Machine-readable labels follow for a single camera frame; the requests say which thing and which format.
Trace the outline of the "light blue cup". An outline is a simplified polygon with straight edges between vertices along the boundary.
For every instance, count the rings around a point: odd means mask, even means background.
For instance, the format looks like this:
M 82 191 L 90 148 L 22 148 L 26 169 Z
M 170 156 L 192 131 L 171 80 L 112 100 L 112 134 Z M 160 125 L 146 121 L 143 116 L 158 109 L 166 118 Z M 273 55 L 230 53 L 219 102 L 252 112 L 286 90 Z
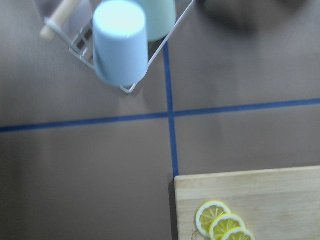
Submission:
M 96 8 L 92 25 L 96 75 L 114 87 L 141 81 L 149 63 L 143 8 L 132 0 L 105 0 Z

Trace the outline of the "lemon slice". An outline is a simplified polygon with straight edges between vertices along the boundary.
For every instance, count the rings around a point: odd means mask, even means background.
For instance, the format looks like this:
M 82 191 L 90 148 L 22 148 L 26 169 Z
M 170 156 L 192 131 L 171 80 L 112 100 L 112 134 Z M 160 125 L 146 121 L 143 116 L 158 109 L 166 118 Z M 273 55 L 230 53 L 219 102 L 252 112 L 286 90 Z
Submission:
M 199 233 L 205 238 L 209 237 L 209 228 L 216 218 L 230 214 L 230 208 L 221 201 L 210 200 L 199 207 L 195 214 L 195 225 Z
M 244 227 L 235 227 L 228 230 L 221 240 L 256 240 L 251 231 Z
M 209 238 L 211 240 L 221 240 L 226 232 L 233 228 L 245 228 L 243 219 L 233 213 L 226 213 L 218 216 L 209 226 Z

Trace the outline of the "mint green cup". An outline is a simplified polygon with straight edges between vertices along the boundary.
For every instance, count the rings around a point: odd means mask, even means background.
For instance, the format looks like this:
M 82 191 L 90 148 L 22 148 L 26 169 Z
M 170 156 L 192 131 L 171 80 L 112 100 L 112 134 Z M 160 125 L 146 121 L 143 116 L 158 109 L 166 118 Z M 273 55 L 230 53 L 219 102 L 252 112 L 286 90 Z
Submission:
M 174 0 L 137 0 L 146 15 L 147 38 L 156 42 L 165 38 L 173 29 L 176 19 Z

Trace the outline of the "lemon slice middle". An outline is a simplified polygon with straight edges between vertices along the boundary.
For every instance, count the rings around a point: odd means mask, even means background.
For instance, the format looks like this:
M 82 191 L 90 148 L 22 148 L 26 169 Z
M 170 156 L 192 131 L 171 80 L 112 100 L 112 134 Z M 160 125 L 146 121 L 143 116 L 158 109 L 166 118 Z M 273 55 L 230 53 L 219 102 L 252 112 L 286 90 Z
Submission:
M 233 213 L 226 213 L 218 216 L 209 226 L 209 238 L 211 240 L 221 240 L 226 232 L 233 228 L 245 228 L 243 219 Z

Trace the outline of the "bamboo cutting board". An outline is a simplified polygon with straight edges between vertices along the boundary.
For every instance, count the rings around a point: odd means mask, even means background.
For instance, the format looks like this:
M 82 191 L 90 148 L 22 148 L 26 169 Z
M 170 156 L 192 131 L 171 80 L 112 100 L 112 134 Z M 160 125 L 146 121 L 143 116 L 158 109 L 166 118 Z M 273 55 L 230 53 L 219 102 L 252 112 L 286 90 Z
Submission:
M 174 179 L 178 238 L 201 240 L 196 212 L 216 200 L 239 215 L 258 240 L 320 237 L 318 166 L 182 175 Z

